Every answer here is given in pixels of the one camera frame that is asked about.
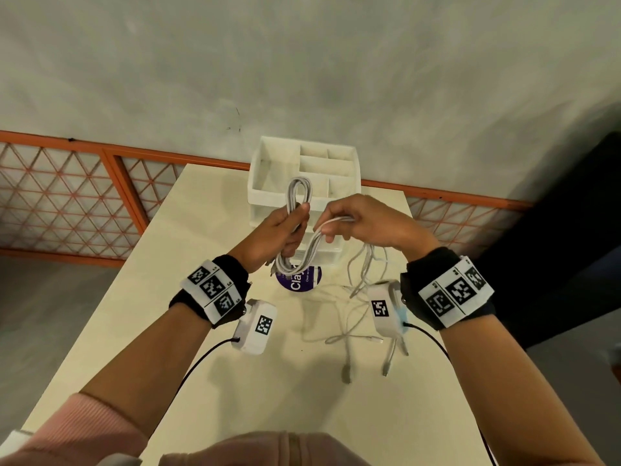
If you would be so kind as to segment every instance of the black wrist strap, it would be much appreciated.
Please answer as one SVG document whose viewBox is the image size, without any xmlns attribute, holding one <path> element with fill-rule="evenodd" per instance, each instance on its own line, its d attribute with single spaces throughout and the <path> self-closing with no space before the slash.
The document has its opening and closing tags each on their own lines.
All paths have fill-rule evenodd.
<svg viewBox="0 0 621 466">
<path fill-rule="evenodd" d="M 460 262 L 453 250 L 440 247 L 431 251 L 426 257 L 408 263 L 408 272 L 401 273 L 401 294 L 408 309 L 419 319 L 428 323 L 435 330 L 446 327 L 419 296 L 419 291 L 440 275 Z M 494 305 L 488 300 L 475 312 L 463 320 L 495 314 Z"/>
<path fill-rule="evenodd" d="M 229 312 L 231 316 L 241 316 L 242 308 L 245 305 L 246 295 L 248 294 L 248 290 L 250 289 L 250 283 L 248 282 L 248 272 L 244 269 L 244 267 L 237 261 L 236 258 L 231 257 L 230 255 L 221 255 L 220 257 L 216 257 L 213 259 L 214 264 L 220 267 L 224 273 L 231 279 L 235 288 L 239 292 L 239 295 L 242 297 L 241 302 L 236 304 L 233 309 Z M 209 321 L 207 315 L 205 314 L 205 310 L 202 306 L 197 303 L 194 298 L 184 289 L 180 290 L 175 297 L 170 301 L 168 308 L 171 308 L 173 305 L 177 303 L 182 303 L 188 306 L 192 311 L 196 313 L 201 319 Z M 226 317 L 218 321 L 214 327 L 219 327 L 226 322 L 230 322 L 231 319 L 227 314 Z"/>
</svg>

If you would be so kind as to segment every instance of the hand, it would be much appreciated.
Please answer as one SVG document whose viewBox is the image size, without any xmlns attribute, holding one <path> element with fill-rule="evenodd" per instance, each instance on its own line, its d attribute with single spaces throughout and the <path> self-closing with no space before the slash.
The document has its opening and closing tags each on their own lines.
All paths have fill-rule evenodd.
<svg viewBox="0 0 621 466">
<path fill-rule="evenodd" d="M 286 207 L 272 211 L 249 236 L 229 251 L 229 255 L 237 258 L 248 273 L 257 271 L 279 252 L 284 257 L 293 257 L 309 223 L 310 209 L 310 205 L 304 203 L 289 215 Z"/>
<path fill-rule="evenodd" d="M 440 243 L 429 230 L 414 219 L 377 199 L 354 194 L 332 201 L 315 224 L 315 230 L 325 221 L 337 216 L 352 216 L 355 222 L 330 222 L 321 228 L 325 241 L 330 243 L 335 235 L 345 240 L 354 237 L 378 247 L 393 247 L 403 252 L 408 261 L 423 258 Z"/>
</svg>

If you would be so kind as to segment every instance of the person's left hand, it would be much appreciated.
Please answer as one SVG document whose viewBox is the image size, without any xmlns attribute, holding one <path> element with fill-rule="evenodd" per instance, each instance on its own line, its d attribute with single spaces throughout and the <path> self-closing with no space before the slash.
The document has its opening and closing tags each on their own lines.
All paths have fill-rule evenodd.
<svg viewBox="0 0 621 466">
<path fill-rule="evenodd" d="M 235 257 L 248 273 L 257 271 L 279 252 L 284 257 L 293 257 L 306 231 L 310 208 L 308 203 L 303 203 L 289 215 L 286 207 L 272 211 L 249 236 L 229 251 L 229 255 Z"/>
</svg>

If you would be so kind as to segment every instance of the pink sleeve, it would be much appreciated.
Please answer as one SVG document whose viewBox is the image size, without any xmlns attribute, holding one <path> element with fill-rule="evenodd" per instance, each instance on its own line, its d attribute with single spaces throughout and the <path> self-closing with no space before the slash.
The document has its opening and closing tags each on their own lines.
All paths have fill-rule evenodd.
<svg viewBox="0 0 621 466">
<path fill-rule="evenodd" d="M 96 465 L 113 453 L 138 457 L 148 439 L 113 408 L 73 394 L 20 450 L 0 460 L 13 464 Z"/>
</svg>

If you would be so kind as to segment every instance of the wrist strap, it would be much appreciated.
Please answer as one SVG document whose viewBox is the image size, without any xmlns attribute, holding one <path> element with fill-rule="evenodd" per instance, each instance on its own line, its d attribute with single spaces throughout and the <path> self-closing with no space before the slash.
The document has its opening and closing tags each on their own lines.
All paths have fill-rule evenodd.
<svg viewBox="0 0 621 466">
<path fill-rule="evenodd" d="M 494 290 L 470 258 L 459 258 L 446 247 L 409 263 L 401 274 L 401 291 L 408 309 L 436 330 L 495 313 L 489 300 Z"/>
<path fill-rule="evenodd" d="M 205 260 L 181 281 L 182 289 L 168 307 L 183 303 L 217 327 L 227 314 L 245 304 L 250 288 L 247 280 L 248 272 L 230 255 Z"/>
</svg>

